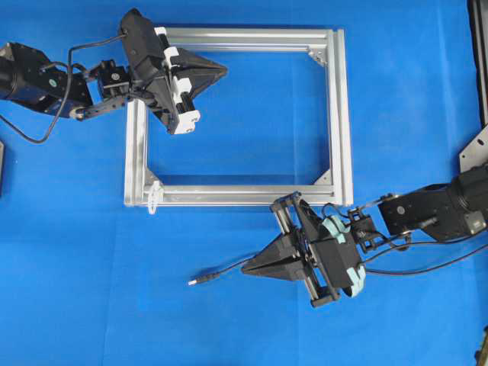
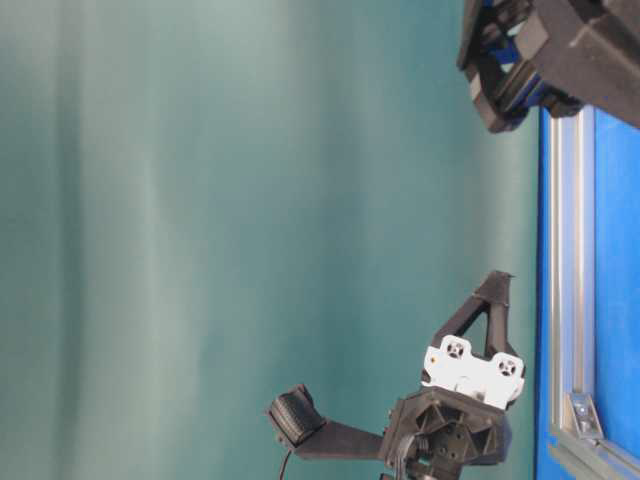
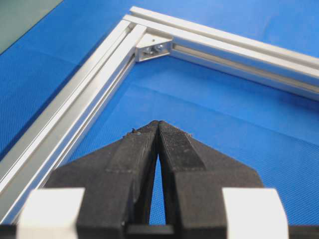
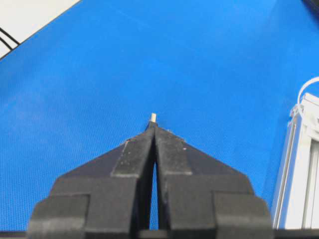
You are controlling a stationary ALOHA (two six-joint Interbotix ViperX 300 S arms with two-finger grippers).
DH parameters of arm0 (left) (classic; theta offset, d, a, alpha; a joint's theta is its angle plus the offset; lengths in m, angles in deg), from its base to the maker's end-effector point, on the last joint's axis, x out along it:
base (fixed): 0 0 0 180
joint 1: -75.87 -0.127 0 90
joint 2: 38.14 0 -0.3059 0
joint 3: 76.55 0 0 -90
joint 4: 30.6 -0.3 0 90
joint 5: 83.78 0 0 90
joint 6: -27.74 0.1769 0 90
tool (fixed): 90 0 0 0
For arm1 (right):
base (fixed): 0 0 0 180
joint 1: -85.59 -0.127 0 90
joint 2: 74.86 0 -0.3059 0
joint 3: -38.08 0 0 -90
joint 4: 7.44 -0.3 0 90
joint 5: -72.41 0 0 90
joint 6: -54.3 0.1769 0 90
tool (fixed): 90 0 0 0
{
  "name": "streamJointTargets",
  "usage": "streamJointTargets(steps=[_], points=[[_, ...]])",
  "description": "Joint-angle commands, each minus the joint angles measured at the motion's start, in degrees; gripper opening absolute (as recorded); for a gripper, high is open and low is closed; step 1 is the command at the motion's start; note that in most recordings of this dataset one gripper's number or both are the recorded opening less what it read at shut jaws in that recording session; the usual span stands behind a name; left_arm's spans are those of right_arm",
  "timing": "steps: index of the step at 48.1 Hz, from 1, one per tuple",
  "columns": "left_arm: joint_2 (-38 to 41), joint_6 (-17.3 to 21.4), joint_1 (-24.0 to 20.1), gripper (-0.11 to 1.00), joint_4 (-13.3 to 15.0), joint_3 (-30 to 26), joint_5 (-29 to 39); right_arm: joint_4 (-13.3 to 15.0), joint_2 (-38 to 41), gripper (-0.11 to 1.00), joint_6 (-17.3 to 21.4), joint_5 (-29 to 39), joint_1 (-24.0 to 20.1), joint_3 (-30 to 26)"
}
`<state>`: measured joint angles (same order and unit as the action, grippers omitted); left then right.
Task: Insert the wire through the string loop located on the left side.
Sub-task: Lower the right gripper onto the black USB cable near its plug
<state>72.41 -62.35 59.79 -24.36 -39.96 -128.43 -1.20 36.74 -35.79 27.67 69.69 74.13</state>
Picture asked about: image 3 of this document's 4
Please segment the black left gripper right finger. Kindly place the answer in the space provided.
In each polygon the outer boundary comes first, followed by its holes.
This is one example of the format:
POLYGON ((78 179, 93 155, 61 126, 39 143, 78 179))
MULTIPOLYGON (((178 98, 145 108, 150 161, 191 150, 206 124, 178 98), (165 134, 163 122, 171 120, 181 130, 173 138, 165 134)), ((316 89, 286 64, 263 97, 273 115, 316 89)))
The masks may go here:
POLYGON ((222 188, 262 188, 258 173, 167 122, 158 130, 166 222, 182 239, 226 238, 222 188))

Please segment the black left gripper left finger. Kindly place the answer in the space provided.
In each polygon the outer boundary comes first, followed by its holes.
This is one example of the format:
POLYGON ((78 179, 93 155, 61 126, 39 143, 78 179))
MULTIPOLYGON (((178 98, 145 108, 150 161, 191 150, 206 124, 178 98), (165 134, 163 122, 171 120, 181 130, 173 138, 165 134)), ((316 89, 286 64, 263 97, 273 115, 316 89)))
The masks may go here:
POLYGON ((123 239, 125 224, 147 224, 158 157, 157 120, 55 169, 46 188, 85 188, 81 239, 123 239))

